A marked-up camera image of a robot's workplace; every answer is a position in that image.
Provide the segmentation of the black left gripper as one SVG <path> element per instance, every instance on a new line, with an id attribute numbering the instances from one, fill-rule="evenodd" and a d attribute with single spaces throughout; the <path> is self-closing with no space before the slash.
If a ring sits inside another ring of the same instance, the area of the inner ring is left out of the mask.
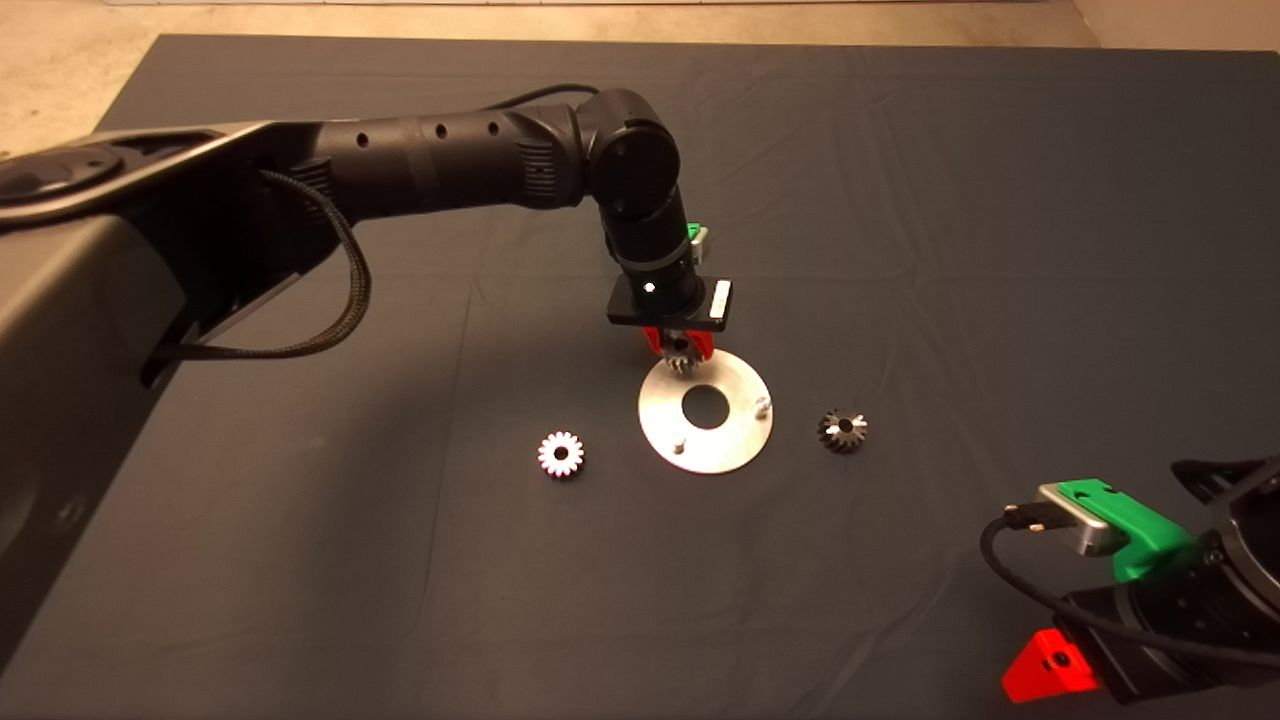
<path id="1" fill-rule="evenodd" d="M 666 333 L 690 331 L 690 343 L 699 361 L 714 354 L 712 333 L 721 333 L 730 323 L 736 284 L 730 278 L 681 275 L 672 283 L 621 275 L 614 283 L 605 316 L 616 325 L 643 327 L 650 350 L 666 357 Z"/>

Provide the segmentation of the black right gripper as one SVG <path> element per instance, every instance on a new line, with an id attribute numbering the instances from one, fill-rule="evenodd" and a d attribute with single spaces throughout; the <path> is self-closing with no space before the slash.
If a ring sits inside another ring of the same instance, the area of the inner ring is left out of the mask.
<path id="1" fill-rule="evenodd" d="M 1247 589 L 1225 564 L 1193 562 L 1135 582 L 1071 592 L 1064 600 L 1096 618 L 1140 632 L 1277 652 L 1277 610 Z M 1275 669 L 1169 653 L 1061 616 L 1059 629 L 1032 634 L 1005 670 L 1002 688 L 1014 703 L 1092 692 L 1101 685 L 1119 703 L 1138 703 L 1276 680 Z"/>

